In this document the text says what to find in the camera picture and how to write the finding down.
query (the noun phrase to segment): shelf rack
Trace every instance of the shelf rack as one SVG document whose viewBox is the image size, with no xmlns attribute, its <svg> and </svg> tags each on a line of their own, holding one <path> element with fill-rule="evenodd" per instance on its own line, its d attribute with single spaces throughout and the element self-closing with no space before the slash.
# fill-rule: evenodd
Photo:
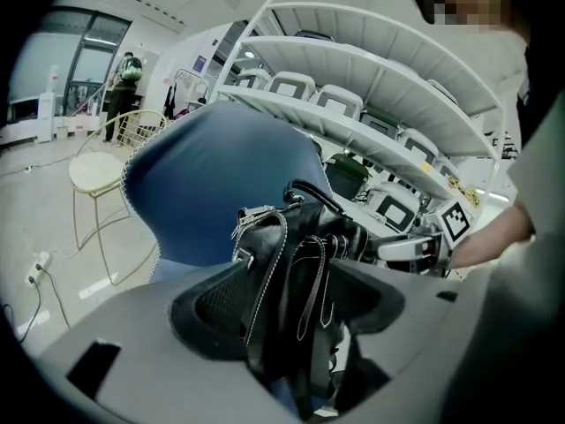
<svg viewBox="0 0 565 424">
<path fill-rule="evenodd" d="M 298 30 L 328 34 L 335 42 L 295 37 Z M 445 155 L 491 158 L 491 177 L 481 206 L 474 208 L 449 187 L 438 171 L 358 121 L 287 96 L 223 85 L 242 50 L 253 51 L 273 74 L 303 73 L 313 77 L 317 87 L 332 84 L 350 90 L 361 96 L 365 105 L 421 131 Z M 439 82 L 457 104 L 427 80 Z M 455 197 L 473 222 L 488 199 L 499 168 L 501 146 L 493 148 L 481 132 L 481 115 L 495 112 L 500 121 L 496 132 L 504 133 L 504 109 L 493 91 L 469 66 L 432 38 L 358 8 L 267 0 L 231 51 L 211 102 L 219 95 L 347 148 L 423 193 L 438 199 Z"/>
</svg>

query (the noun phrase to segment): robotic arm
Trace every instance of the robotic arm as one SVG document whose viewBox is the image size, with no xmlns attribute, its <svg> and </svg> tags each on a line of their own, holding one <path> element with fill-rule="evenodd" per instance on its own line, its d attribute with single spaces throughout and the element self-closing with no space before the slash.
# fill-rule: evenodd
<svg viewBox="0 0 565 424">
<path fill-rule="evenodd" d="M 394 269 L 443 276 L 454 248 L 470 231 L 461 204 L 451 200 L 417 219 L 411 232 L 374 239 L 373 249 L 377 260 Z"/>
</svg>

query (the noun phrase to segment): person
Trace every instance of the person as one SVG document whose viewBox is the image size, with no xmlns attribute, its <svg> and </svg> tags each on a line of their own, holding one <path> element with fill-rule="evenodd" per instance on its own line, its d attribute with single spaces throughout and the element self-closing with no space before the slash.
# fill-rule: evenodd
<svg viewBox="0 0 565 424">
<path fill-rule="evenodd" d="M 528 142 L 563 88 L 564 63 L 555 39 L 560 0 L 415 0 L 424 20 L 435 23 L 443 12 L 449 23 L 510 30 L 527 48 L 527 79 L 517 99 L 522 146 Z M 449 269 L 471 267 L 500 257 L 516 242 L 530 239 L 534 228 L 519 200 L 452 253 Z"/>
<path fill-rule="evenodd" d="M 132 108 L 135 91 L 137 89 L 137 80 L 125 79 L 121 73 L 129 58 L 133 58 L 133 54 L 131 52 L 125 52 L 122 61 L 119 62 L 116 70 L 109 78 L 109 85 L 112 86 L 115 84 L 115 86 L 109 100 L 108 121 L 118 115 L 127 113 Z M 124 135 L 126 124 L 127 123 L 124 120 L 120 121 L 117 135 L 118 142 L 121 141 Z M 112 137 L 114 136 L 114 126 L 114 123 L 106 126 L 106 137 L 104 138 L 104 143 L 110 143 L 112 141 Z"/>
</svg>

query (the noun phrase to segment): white chair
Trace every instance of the white chair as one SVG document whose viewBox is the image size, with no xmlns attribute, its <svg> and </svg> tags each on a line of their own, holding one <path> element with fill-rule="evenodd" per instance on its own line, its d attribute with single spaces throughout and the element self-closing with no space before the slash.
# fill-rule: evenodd
<svg viewBox="0 0 565 424">
<path fill-rule="evenodd" d="M 153 113 L 159 117 L 159 125 L 148 126 L 139 124 L 139 116 L 148 113 Z M 116 122 L 118 122 L 117 131 L 119 132 L 117 148 L 115 149 L 116 155 L 112 155 L 109 152 L 95 151 L 83 153 L 88 143 L 94 140 L 107 125 Z M 141 261 L 133 271 L 120 278 L 119 281 L 114 281 L 114 279 L 110 276 L 108 262 L 106 261 L 106 255 L 104 253 L 104 246 L 102 244 L 102 229 L 132 216 L 120 190 L 122 172 L 125 164 L 136 148 L 140 147 L 147 140 L 156 135 L 167 123 L 167 119 L 164 115 L 153 110 L 136 110 L 124 113 L 123 115 L 111 119 L 94 133 L 89 135 L 69 165 L 69 178 L 72 184 L 72 219 L 77 249 L 81 250 L 88 240 L 96 235 L 100 245 L 100 251 L 102 253 L 102 260 L 104 261 L 106 273 L 110 283 L 113 285 L 120 284 L 128 276 L 135 273 L 155 249 L 154 245 L 143 261 Z M 120 193 L 128 215 L 110 220 L 107 223 L 102 221 L 101 224 L 98 213 L 98 199 L 114 190 L 117 190 L 117 192 Z M 77 231 L 77 193 L 85 194 L 94 201 L 95 217 L 94 229 L 90 231 L 80 243 Z"/>
</svg>

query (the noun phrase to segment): black leather bag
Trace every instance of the black leather bag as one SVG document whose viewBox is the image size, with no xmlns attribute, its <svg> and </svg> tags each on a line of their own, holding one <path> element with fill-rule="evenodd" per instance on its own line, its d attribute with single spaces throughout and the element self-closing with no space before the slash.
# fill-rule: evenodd
<svg viewBox="0 0 565 424">
<path fill-rule="evenodd" d="M 306 203 L 295 190 L 318 202 Z M 305 181 L 291 182 L 284 199 L 285 209 L 240 212 L 234 259 L 248 266 L 241 329 L 249 368 L 266 385 L 288 379 L 307 418 L 310 396 L 331 394 L 328 362 L 343 337 L 328 296 L 329 260 L 371 257 L 370 235 Z"/>
<path fill-rule="evenodd" d="M 233 234 L 234 261 L 240 262 L 176 297 L 169 320 L 177 337 L 203 357 L 246 360 L 268 389 L 284 379 L 306 420 L 313 414 L 311 397 L 333 394 L 329 361 L 343 339 L 342 318 L 364 315 L 378 301 L 364 286 L 348 293 L 355 284 L 347 277 L 330 281 L 329 261 L 373 263 L 375 257 L 367 229 L 320 189 L 296 180 L 284 198 L 283 209 L 240 211 Z"/>
</svg>

